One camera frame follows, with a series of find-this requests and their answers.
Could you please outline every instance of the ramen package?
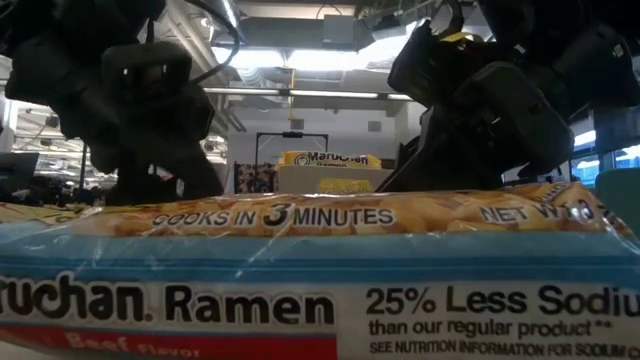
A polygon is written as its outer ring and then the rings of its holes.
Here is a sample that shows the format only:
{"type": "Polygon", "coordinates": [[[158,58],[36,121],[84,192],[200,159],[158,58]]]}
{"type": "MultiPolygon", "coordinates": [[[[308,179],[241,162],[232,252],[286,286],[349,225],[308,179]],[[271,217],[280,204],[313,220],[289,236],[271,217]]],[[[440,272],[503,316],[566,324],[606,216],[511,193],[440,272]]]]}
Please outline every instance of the ramen package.
{"type": "Polygon", "coordinates": [[[577,184],[0,219],[0,340],[63,358],[640,358],[640,249],[577,184]]]}
{"type": "Polygon", "coordinates": [[[331,166],[351,169],[380,169],[378,158],[373,155],[345,156],[318,151],[289,151],[282,154],[283,166],[331,166]]]}

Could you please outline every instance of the black cable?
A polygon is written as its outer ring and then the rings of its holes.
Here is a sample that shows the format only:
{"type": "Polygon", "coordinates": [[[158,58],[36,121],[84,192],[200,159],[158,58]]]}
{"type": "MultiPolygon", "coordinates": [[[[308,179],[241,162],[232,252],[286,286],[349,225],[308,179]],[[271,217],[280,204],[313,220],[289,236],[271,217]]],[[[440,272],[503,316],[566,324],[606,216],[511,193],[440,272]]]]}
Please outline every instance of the black cable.
{"type": "Polygon", "coordinates": [[[322,9],[324,9],[327,5],[331,6],[332,8],[335,9],[335,11],[338,12],[338,14],[342,15],[342,11],[340,11],[340,9],[338,9],[335,5],[333,4],[322,4],[322,6],[320,6],[320,9],[318,9],[318,12],[316,13],[316,19],[320,17],[320,12],[322,11],[322,9]]]}
{"type": "Polygon", "coordinates": [[[205,4],[200,0],[184,0],[184,1],[186,3],[189,3],[195,7],[198,7],[206,11],[209,15],[211,15],[211,17],[213,17],[214,20],[220,22],[225,28],[227,28],[227,30],[231,34],[231,37],[233,37],[233,48],[231,49],[231,53],[229,54],[227,59],[224,62],[216,65],[213,69],[205,71],[203,74],[198,75],[191,80],[191,83],[199,84],[202,81],[206,80],[207,78],[219,73],[220,71],[222,71],[222,69],[224,69],[227,65],[229,65],[231,60],[234,58],[234,56],[236,56],[236,54],[240,50],[240,34],[238,33],[238,30],[233,26],[233,24],[229,22],[229,20],[225,19],[224,16],[220,15],[211,6],[205,4]]]}
{"type": "Polygon", "coordinates": [[[155,35],[156,27],[154,25],[155,24],[153,23],[152,19],[149,19],[147,21],[147,39],[146,39],[147,44],[152,43],[153,39],[156,37],[155,35]]]}

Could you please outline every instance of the red label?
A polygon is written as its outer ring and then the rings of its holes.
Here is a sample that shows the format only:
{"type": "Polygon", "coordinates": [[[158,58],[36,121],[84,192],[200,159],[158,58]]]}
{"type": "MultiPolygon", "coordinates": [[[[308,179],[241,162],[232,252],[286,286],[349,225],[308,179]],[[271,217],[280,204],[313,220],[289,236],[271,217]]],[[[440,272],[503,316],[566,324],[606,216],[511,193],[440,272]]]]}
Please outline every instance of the red label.
{"type": "Polygon", "coordinates": [[[224,360],[337,359],[335,338],[275,336],[132,335],[55,328],[0,329],[0,340],[57,349],[95,350],[141,356],[224,360]]]}

